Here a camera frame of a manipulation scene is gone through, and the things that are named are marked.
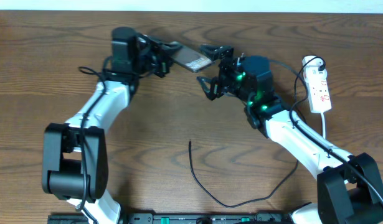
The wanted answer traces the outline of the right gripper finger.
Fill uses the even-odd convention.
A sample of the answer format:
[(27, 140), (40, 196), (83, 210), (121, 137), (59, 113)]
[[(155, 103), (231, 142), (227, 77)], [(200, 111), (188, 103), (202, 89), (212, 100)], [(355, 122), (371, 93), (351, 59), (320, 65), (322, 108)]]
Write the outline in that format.
[(233, 57), (234, 48), (229, 45), (201, 45), (199, 50), (211, 61), (222, 60), (227, 57)]
[(218, 77), (207, 78), (199, 76), (197, 77), (197, 81), (209, 100), (213, 101), (224, 95), (222, 85)]

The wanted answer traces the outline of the bronze Galaxy smartphone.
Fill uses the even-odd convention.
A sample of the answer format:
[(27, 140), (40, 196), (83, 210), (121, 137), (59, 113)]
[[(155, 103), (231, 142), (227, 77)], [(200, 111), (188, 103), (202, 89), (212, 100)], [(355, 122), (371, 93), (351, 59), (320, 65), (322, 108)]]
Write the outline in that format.
[(198, 73), (214, 62), (205, 55), (183, 45), (176, 53), (172, 55), (175, 63), (193, 73)]

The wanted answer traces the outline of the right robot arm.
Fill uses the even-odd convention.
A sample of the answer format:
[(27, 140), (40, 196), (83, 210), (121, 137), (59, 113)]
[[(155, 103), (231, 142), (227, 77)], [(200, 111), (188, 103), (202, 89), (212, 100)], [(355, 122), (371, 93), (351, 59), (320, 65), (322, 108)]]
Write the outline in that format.
[(296, 106), (275, 93), (268, 58), (234, 57), (228, 45), (202, 45), (200, 50), (219, 62), (216, 77), (198, 79), (206, 97), (230, 93), (242, 100), (251, 127), (284, 147), (316, 179), (318, 201), (288, 213), (286, 223), (383, 222), (383, 183), (376, 161), (338, 148), (299, 118)]

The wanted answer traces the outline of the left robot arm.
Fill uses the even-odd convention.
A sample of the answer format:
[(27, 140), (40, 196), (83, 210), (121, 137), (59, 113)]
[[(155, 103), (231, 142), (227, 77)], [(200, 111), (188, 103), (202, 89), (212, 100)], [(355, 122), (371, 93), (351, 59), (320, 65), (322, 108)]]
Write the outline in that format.
[(66, 122), (50, 123), (44, 131), (42, 189), (75, 206), (88, 223), (119, 223), (121, 206), (106, 186), (108, 158), (105, 134), (130, 104), (139, 81), (152, 74), (164, 77), (173, 65), (179, 42), (165, 43), (130, 27), (111, 32), (111, 55), (97, 76), (93, 95)]

